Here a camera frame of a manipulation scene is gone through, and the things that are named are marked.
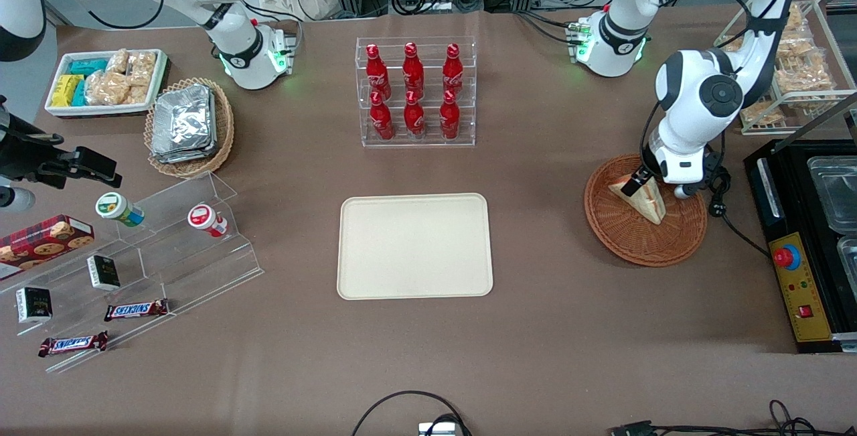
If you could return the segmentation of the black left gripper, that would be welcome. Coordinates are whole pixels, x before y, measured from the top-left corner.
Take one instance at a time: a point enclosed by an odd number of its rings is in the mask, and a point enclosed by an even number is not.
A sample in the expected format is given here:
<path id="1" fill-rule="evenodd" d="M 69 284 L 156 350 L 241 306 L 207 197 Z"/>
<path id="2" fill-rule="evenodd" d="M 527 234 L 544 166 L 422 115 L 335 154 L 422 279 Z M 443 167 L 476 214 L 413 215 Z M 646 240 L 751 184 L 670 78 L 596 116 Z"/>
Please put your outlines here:
<path id="1" fill-rule="evenodd" d="M 667 151 L 643 147 L 641 149 L 641 163 L 642 165 L 630 175 L 628 182 L 621 187 L 621 193 L 625 197 L 633 197 L 650 180 L 655 180 L 662 185 L 672 185 L 672 182 L 668 181 L 670 165 L 668 164 Z"/>

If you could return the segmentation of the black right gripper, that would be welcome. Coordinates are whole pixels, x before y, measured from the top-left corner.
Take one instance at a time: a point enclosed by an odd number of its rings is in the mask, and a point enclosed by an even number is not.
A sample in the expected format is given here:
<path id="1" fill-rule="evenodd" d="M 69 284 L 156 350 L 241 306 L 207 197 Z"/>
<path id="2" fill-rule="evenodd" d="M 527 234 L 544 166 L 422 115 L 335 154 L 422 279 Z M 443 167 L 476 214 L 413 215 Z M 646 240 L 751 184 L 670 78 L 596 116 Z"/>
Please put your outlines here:
<path id="1" fill-rule="evenodd" d="M 58 145 L 64 142 L 59 134 L 48 134 L 6 109 L 7 98 L 1 96 L 1 175 L 13 181 L 33 183 L 64 189 L 63 175 L 40 173 L 40 167 L 59 160 L 63 153 Z M 79 168 L 80 177 L 121 186 L 123 177 L 117 173 L 114 159 L 86 147 L 77 147 L 64 155 L 68 165 Z"/>

